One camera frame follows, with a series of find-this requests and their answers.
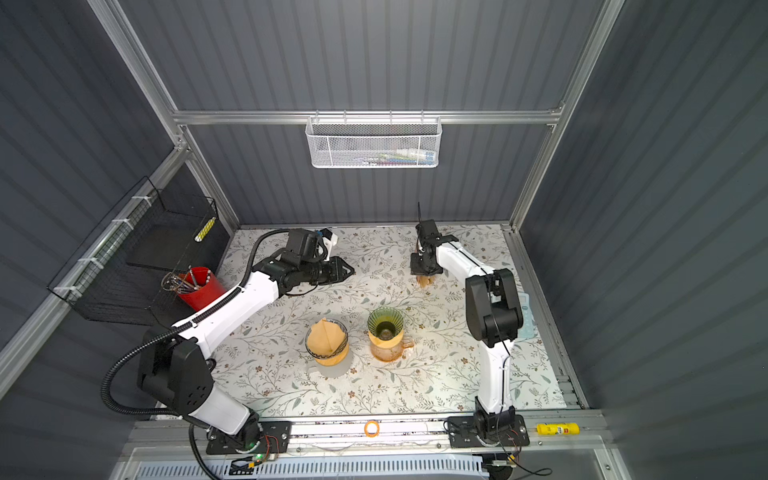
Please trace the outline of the green glass dripper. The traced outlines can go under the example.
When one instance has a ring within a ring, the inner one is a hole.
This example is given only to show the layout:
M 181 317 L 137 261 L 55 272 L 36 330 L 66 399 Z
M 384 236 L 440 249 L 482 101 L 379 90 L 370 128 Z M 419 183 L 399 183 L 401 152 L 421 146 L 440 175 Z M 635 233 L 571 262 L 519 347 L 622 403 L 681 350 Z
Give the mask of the green glass dripper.
M 404 327 L 404 315 L 392 307 L 379 307 L 367 319 L 368 332 L 379 340 L 392 340 Z

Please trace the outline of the orange glass pitcher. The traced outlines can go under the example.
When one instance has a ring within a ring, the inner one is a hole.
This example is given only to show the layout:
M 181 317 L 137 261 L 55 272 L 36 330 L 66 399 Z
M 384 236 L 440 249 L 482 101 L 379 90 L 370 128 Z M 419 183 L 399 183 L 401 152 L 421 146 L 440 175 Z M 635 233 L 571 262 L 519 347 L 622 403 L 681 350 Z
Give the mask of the orange glass pitcher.
M 414 346 L 412 340 L 403 340 L 392 347 L 381 347 L 375 344 L 370 345 L 372 355 L 382 362 L 392 362 L 402 357 L 403 353 Z

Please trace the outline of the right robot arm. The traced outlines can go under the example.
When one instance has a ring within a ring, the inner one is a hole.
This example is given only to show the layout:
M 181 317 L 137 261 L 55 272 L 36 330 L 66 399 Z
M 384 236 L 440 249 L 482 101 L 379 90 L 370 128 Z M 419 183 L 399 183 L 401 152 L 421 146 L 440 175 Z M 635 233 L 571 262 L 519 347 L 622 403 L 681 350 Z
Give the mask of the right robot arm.
M 447 272 L 464 285 L 467 328 L 480 344 L 474 413 L 477 433 L 488 438 L 501 429 L 514 428 L 511 350 L 524 324 L 515 275 L 508 268 L 496 269 L 475 257 L 457 237 L 441 234 L 433 220 L 417 223 L 416 234 L 411 273 L 430 278 Z

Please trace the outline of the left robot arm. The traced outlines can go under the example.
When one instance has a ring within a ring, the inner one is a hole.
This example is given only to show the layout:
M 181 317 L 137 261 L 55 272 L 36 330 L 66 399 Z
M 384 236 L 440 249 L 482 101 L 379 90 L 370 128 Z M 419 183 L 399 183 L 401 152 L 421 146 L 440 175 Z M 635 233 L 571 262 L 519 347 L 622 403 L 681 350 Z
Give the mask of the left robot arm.
M 240 435 L 257 415 L 214 381 L 208 361 L 216 348 L 246 320 L 302 284 L 312 287 L 342 283 L 355 272 L 333 255 L 338 242 L 329 229 L 282 229 L 284 247 L 264 258 L 258 248 L 273 231 L 261 235 L 251 249 L 241 280 L 222 296 L 169 329 L 149 332 L 142 344 L 119 358 L 106 372 L 100 397 L 122 415 L 174 415 L 230 437 Z M 112 383 L 132 359 L 140 361 L 137 385 L 159 402 L 157 408 L 131 407 L 112 394 Z

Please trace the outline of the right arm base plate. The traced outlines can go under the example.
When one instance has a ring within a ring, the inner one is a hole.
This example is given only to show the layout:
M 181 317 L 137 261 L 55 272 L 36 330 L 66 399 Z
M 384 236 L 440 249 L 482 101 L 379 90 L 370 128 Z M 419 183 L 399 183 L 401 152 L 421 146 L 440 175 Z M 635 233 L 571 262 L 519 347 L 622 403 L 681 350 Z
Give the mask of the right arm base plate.
M 530 445 L 524 418 L 509 411 L 483 416 L 452 416 L 443 422 L 452 448 L 505 447 L 522 448 Z

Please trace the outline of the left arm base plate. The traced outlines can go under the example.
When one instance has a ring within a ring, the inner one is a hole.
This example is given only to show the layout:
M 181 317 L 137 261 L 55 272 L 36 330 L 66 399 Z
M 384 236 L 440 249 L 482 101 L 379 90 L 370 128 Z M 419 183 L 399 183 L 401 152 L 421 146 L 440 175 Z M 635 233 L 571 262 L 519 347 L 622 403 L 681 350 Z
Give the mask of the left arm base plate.
M 293 424 L 289 421 L 251 421 L 235 435 L 214 429 L 207 435 L 207 455 L 282 454 L 287 451 Z

